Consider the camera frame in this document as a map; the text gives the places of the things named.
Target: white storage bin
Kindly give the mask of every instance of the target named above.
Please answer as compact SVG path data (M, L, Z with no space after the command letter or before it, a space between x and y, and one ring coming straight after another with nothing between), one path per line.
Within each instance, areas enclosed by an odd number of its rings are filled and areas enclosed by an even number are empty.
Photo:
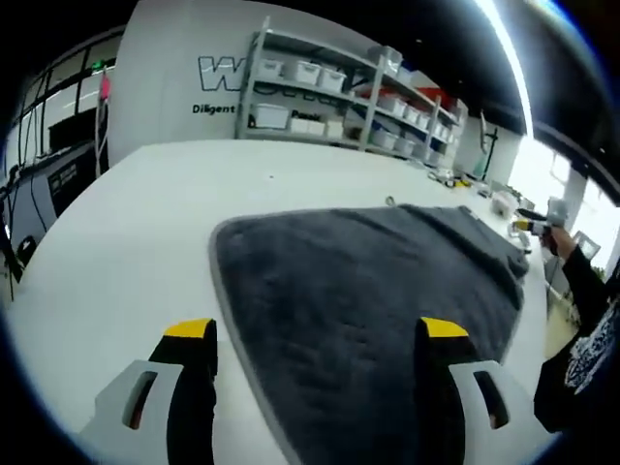
M383 129L372 133L372 142L380 147L386 148L387 150L394 149L397 139L398 136L396 134L389 133Z
M291 118L289 121L289 131L294 134L308 133L308 120L301 118Z
M416 143L412 140L408 140L405 138L398 138L396 144L394 145L394 149L398 150L400 153L405 155L406 157L411 157L414 154L414 149L416 148Z
M321 65L315 65L303 60L296 60L285 67L284 76L290 80L303 82L310 85L317 85Z
M321 68L319 74L319 87L332 92L342 92L342 86L347 76L330 70L329 68Z
M286 129L289 109L279 105L255 104L254 119L257 128Z
M344 136L345 128L342 121L326 121L325 122L325 137L330 139L342 139Z
M368 58L379 64L381 56L386 58L386 68L384 71L386 74L396 78L398 76L398 69L403 62L403 55L392 48L391 46L372 46L367 52Z
M410 107L409 105L405 108L405 119L409 121L411 124L418 124L419 110Z
M322 136L326 131L326 124L321 121L308 121L308 134Z
M393 97L391 95L384 95L383 97L380 97L378 105L382 109L386 109L394 116L398 116L399 118L403 117L403 114L405 113L405 108L407 107L407 104L405 104L402 100L400 100L398 97Z
M418 127L426 131L428 129L428 121L430 121L430 116L426 113L420 113L418 116Z
M282 73L284 63L278 60L262 58L259 63L259 78L278 79Z

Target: floor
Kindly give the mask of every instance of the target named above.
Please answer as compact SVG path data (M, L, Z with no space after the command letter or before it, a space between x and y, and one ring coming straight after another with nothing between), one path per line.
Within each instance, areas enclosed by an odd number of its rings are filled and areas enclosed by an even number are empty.
M577 333L576 326L569 323L567 317L567 306L563 302L554 302L551 305L546 322L545 358L555 356Z

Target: black sleeve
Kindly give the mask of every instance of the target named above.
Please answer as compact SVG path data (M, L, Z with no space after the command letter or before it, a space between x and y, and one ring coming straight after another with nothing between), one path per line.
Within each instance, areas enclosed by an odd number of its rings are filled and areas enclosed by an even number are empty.
M576 247L564 264L564 274L573 292L581 328L594 328L607 308L607 289L592 269L581 249Z

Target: cable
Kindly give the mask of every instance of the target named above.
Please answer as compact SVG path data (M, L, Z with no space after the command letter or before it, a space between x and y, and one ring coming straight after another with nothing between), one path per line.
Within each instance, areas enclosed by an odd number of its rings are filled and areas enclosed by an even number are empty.
M43 87L43 83L44 83L44 79L43 77L41 77L40 82L39 82L39 87L37 88L37 93L35 94L35 98L33 102L36 102L37 99L39 98L39 94L41 93L41 89ZM23 99L21 100L21 113L19 115L19 124L17 125L17 130L19 131L19 134L17 135L17 169L20 171L21 168L23 168L22 163L21 163L21 128L23 125L23 110L25 107L25 103L26 103L26 94L24 94ZM33 114L36 117L36 106L33 107L33 110L30 111L30 117L28 118L28 127L26 128L26 143L24 145L24 165L25 165L25 159L28 156L28 139L30 137L30 125L32 123L32 117ZM36 149L35 149L35 156L33 157L33 161L36 160ZM17 185L15 186L15 195L13 196L13 204L11 203L11 193L7 192L7 202L8 202L8 207L9 207L9 234L13 235L13 220L14 220L14 214L16 211L16 203L17 203L17 195L19 193L19 187L21 187L21 179L20 177L18 177L16 179ZM11 285L11 301L14 300L14 292L13 292L13 272L11 270L11 268L9 267L9 282Z
M34 117L35 117L35 159L33 160L33 165L34 163L36 163L36 154L39 152L39 144L38 144L38 139L37 139L37 107L34 107L33 109L33 113L34 113ZM47 226L46 226L46 222L43 220L43 216L41 215L41 211L39 210L39 206L37 205L37 200L35 199L35 193L34 193L34 189L33 189L33 181L35 179L35 170L32 170L32 174L30 174L30 198L32 199L32 203L35 206L35 210L37 211L37 216L39 217L39 221L41 221L41 225L43 226L43 229L45 231L45 233L47 233Z

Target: black ceiling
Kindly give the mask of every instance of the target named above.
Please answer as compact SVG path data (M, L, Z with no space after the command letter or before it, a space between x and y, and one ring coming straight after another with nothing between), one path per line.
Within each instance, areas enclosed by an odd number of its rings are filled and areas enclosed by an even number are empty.
M136 3L107 2L95 14L83 2L63 0L44 3L41 8L38 5L35 16L28 16L31 40L15 41L24 47L38 45L20 50L14 69L36 73L70 47L126 23ZM366 0L359 5L342 2L340 8L316 0L268 3L328 18L400 50L408 61L450 94L463 99L470 109L484 108L489 120L522 132L521 119L515 117L521 112L521 104L511 67L474 0ZM592 154L602 156L599 148L604 146L603 161L614 168L615 155L620 157L620 153L613 154L617 142L610 131L613 124L609 108L579 56L563 40L562 31L525 1L495 3L523 68L535 121L567 135ZM594 43L607 72L620 76L620 35L615 33L614 16L605 12L607 7L617 11L617 2L562 3Z

